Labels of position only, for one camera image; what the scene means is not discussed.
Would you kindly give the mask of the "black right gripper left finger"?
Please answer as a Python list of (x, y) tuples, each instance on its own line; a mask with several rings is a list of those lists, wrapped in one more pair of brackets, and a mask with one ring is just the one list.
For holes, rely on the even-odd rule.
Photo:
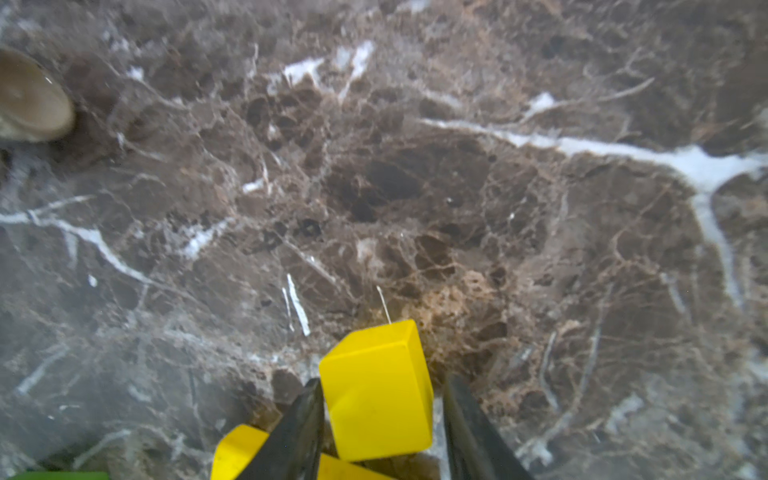
[(319, 378), (310, 379), (296, 397), (280, 422), (269, 434), (264, 448), (284, 448), (298, 456), (286, 460), (289, 467), (302, 464), (295, 472), (298, 479), (315, 480), (318, 457), (322, 452), (325, 430), (324, 396)]

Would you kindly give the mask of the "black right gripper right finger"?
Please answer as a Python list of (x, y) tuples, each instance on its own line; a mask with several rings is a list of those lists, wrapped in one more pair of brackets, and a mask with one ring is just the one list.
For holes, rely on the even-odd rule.
[(452, 479), (534, 479), (455, 373), (445, 375), (443, 420)]

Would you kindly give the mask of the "yellow cube block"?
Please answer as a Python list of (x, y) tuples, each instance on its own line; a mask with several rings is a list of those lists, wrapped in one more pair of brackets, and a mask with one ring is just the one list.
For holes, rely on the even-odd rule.
[(320, 361), (319, 375), (342, 460), (431, 447), (434, 390), (415, 321), (351, 332)]

